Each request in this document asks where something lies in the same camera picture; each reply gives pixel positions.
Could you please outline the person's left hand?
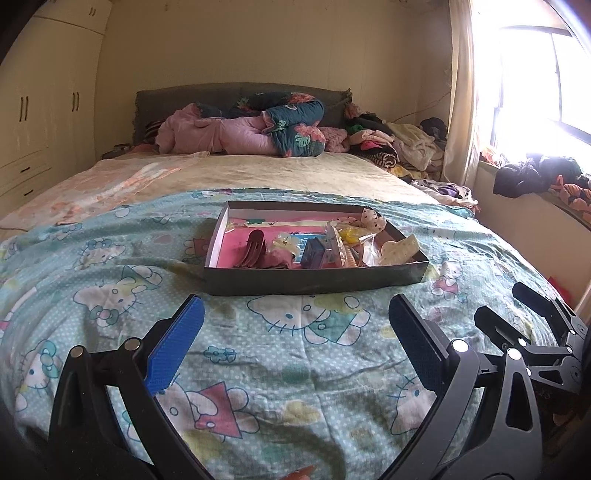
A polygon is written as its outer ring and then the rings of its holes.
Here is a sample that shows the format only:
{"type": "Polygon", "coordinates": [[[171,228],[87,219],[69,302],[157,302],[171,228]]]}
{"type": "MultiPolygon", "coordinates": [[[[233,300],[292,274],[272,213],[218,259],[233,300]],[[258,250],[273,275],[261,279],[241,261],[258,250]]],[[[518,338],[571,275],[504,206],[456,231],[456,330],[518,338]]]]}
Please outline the person's left hand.
{"type": "Polygon", "coordinates": [[[284,476],[281,480],[311,480],[311,475],[314,472],[314,465],[305,466],[304,468],[290,472],[290,474],[287,474],[287,476],[284,476]]]}

